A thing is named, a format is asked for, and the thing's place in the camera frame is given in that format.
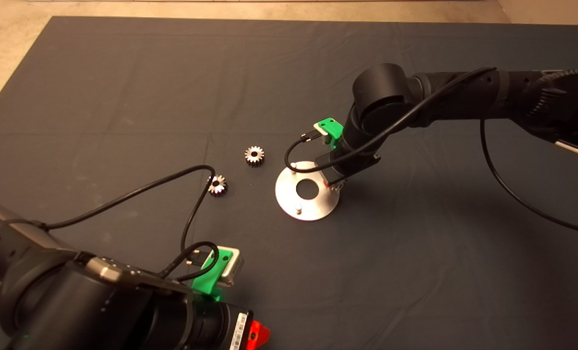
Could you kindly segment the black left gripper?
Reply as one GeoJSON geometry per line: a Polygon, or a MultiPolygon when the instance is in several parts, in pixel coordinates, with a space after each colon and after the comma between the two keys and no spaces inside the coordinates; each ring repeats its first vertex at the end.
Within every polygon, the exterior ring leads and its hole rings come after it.
{"type": "Polygon", "coordinates": [[[257,350],[271,336],[252,310],[211,297],[194,297],[191,314],[189,350],[257,350]]]}

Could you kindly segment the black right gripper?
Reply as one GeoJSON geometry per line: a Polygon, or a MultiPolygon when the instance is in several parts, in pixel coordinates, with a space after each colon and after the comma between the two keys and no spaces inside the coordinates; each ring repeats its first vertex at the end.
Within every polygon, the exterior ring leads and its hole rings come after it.
{"type": "MultiPolygon", "coordinates": [[[[355,145],[351,145],[349,142],[345,141],[344,137],[340,137],[336,148],[329,151],[329,153],[316,158],[316,166],[323,166],[341,158],[361,145],[362,142],[360,141],[356,142],[355,145]]],[[[325,187],[342,186],[349,177],[376,165],[380,161],[380,156],[376,154],[380,146],[382,146],[382,142],[376,142],[374,146],[367,148],[365,151],[354,155],[348,160],[338,162],[338,164],[323,169],[322,174],[324,177],[325,187]]]]}

